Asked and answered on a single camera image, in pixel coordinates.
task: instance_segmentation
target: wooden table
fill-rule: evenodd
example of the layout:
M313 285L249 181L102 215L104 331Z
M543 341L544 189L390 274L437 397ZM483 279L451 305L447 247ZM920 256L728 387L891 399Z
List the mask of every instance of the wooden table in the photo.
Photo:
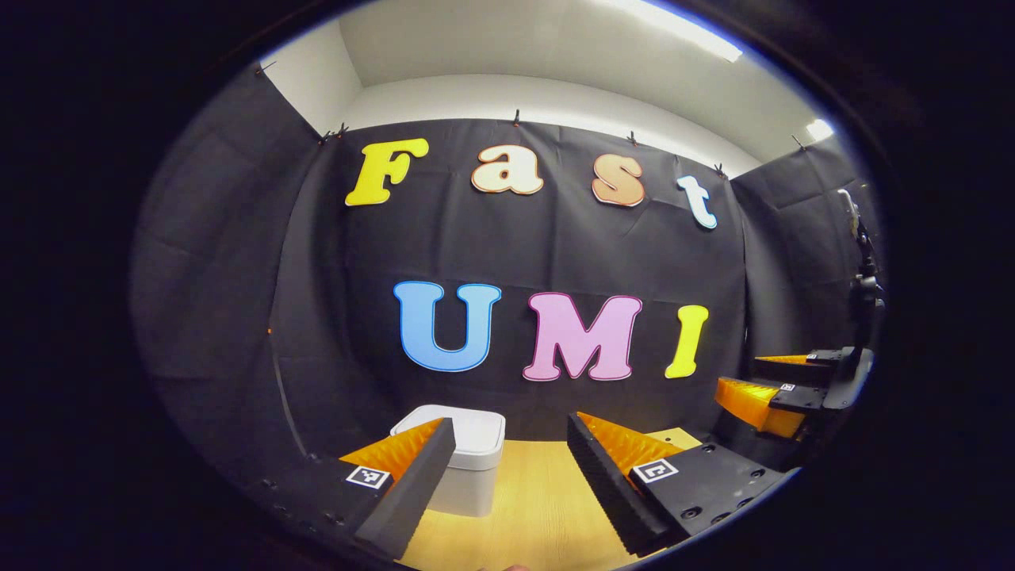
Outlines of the wooden table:
M701 443L679 428L652 433L682 448ZM426 510L399 561L422 571L616 569L624 551L566 442L504 441L493 511L481 518Z

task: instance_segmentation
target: yellow letter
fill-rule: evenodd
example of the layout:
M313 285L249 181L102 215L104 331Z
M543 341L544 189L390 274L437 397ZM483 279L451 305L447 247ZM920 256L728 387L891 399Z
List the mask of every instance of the yellow letter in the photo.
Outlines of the yellow letter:
M356 188L345 196L347 206L380 204L387 202L391 192L384 187L384 177L391 176L391 184L405 180L409 171L409 155L419 158L430 150L426 139L408 139L386 143L373 143L363 147L363 166L359 169ZM391 160L392 153L400 154Z
M708 319L708 310L701 306L684 306L677 311L680 320L680 339L677 341L677 354L673 363L666 368L666 378L676 379L690 377L697 365L694 354L697 353L698 339L701 337L701 326Z

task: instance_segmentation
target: white box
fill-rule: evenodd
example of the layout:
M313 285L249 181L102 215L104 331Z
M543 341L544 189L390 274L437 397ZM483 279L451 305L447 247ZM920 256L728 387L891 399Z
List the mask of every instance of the white box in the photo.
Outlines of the white box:
M443 418L454 423L456 448L426 508L469 517L489 515L503 451L504 418L486 411L423 405L395 425L391 434Z

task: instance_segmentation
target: light blue letter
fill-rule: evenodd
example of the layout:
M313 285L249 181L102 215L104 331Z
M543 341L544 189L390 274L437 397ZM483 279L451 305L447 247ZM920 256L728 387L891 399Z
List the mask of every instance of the light blue letter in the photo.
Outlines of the light blue letter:
M694 214L694 219L708 229L716 227L719 221L716 219L715 214L709 212L708 208L704 205L704 201L708 199L708 191L698 186L697 180L694 176L680 176L677 179L677 186L684 189L684 192L687 193L687 200L691 203L691 212Z
M444 298L444 288L429 281L403 281L395 285L402 304L402 349L416 364L446 373L468 371L490 351L490 312L500 299L500 289L484 283L466 283L458 289L465 302L465 346L458 351L437 347L433 339L433 311Z

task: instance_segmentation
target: pink letter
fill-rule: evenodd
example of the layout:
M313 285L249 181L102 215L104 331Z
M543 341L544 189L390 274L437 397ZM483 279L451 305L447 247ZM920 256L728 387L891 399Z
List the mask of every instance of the pink letter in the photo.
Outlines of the pink letter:
M590 378L619 381L630 376L627 355L634 316L641 311L641 300L629 296L606 300L589 330L585 329L573 300L566 294L536 294L529 298L529 307L536 311L539 322L536 354L532 357L532 365L522 371L523 377L530 381L552 381L559 377L560 369L553 365L558 348L572 379L585 371L597 351L599 360L589 369Z

